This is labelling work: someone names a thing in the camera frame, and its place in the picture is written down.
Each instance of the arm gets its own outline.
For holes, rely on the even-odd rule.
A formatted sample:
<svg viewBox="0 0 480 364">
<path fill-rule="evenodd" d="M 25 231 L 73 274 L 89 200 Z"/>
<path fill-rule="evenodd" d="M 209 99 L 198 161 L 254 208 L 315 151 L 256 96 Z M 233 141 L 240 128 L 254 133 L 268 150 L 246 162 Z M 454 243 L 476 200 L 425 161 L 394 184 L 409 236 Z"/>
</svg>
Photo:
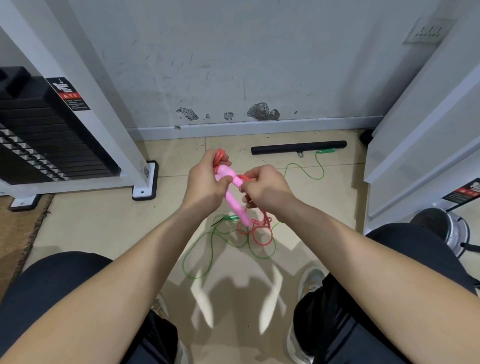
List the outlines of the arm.
<svg viewBox="0 0 480 364">
<path fill-rule="evenodd" d="M 480 301 L 475 295 L 299 201 L 275 168 L 262 166 L 245 175 L 258 179 L 242 186 L 248 206 L 286 223 L 412 362 L 478 360 Z"/>
<path fill-rule="evenodd" d="M 214 156 L 191 169 L 173 215 L 48 310 L 0 363 L 119 363 L 188 240 L 222 202 L 231 177 L 215 181 Z"/>
</svg>

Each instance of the electrical outlet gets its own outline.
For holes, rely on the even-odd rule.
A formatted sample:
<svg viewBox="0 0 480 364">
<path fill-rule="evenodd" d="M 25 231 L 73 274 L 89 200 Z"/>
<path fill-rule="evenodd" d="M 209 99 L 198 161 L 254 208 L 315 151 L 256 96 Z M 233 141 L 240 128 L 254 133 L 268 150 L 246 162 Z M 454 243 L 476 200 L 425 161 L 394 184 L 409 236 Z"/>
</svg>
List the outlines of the electrical outlet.
<svg viewBox="0 0 480 364">
<path fill-rule="evenodd" d="M 405 39 L 405 43 L 439 44 L 454 25 L 453 19 L 422 16 Z"/>
</svg>

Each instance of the black rubber foot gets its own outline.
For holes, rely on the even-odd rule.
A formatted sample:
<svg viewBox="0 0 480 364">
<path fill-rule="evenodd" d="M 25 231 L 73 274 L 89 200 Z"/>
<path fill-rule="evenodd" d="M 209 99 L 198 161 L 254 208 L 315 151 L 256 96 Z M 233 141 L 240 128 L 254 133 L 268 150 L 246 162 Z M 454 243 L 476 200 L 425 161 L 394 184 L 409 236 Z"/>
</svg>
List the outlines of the black rubber foot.
<svg viewBox="0 0 480 364">
<path fill-rule="evenodd" d="M 137 196 L 134 197 L 133 196 L 133 191 L 134 191 L 135 186 L 133 186 L 132 187 L 132 200 L 133 201 L 148 201 L 148 200 L 153 200 L 156 197 L 156 185 L 157 185 L 157 182 L 158 182 L 159 165 L 158 165 L 156 160 L 148 160 L 146 162 L 155 164 L 153 174 L 151 173 L 151 169 L 150 169 L 151 177 L 149 177 L 149 188 L 145 189 L 145 191 L 148 190 L 148 194 L 145 195 L 145 196 L 141 195 L 141 194 L 137 194 Z"/>
<path fill-rule="evenodd" d="M 359 139 L 364 146 L 368 146 L 368 144 L 370 144 L 370 142 L 373 140 L 373 131 L 374 129 L 367 129 L 362 134 L 360 134 Z"/>
<path fill-rule="evenodd" d="M 36 194 L 35 197 L 33 197 L 32 199 L 14 198 L 10 206 L 8 206 L 8 210 L 11 212 L 22 212 L 22 211 L 34 210 L 38 205 L 38 202 L 40 201 L 40 197 L 42 197 L 42 195 Z"/>
</svg>

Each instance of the person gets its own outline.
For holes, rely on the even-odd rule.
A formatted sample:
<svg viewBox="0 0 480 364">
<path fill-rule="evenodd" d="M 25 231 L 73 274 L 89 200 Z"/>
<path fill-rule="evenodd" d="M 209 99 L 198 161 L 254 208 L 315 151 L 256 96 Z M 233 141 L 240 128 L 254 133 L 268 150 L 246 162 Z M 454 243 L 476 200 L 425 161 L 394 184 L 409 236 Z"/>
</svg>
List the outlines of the person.
<svg viewBox="0 0 480 364">
<path fill-rule="evenodd" d="M 0 306 L 0 363 L 188 363 L 164 303 L 162 317 L 150 307 L 231 182 L 215 181 L 214 156 L 190 170 L 178 210 L 116 260 L 59 253 L 21 274 Z M 330 271 L 310 267 L 300 280 L 286 343 L 294 362 L 479 361 L 480 301 L 441 239 L 410 224 L 363 236 L 298 200 L 274 167 L 245 175 L 247 207 L 287 224 Z"/>
</svg>

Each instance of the hand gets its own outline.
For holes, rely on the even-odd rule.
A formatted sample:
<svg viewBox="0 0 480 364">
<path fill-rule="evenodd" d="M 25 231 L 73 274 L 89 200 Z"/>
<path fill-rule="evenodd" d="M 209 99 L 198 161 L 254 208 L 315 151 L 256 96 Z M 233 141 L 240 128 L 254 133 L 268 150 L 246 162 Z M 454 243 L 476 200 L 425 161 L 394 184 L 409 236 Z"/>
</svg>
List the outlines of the hand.
<svg viewBox="0 0 480 364">
<path fill-rule="evenodd" d="M 230 176 L 223 177 L 218 182 L 215 180 L 213 172 L 215 154 L 216 150 L 208 149 L 200 162 L 192 167 L 188 174 L 187 191 L 181 204 L 182 207 L 195 208 L 202 219 L 219 208 L 228 185 L 232 182 Z M 220 164 L 232 165 L 227 154 Z"/>
<path fill-rule="evenodd" d="M 240 186 L 240 192 L 246 193 L 243 201 L 247 208 L 258 207 L 278 217 L 286 207 L 286 200 L 295 198 L 287 181 L 274 166 L 255 167 L 244 176 L 251 179 Z"/>
</svg>

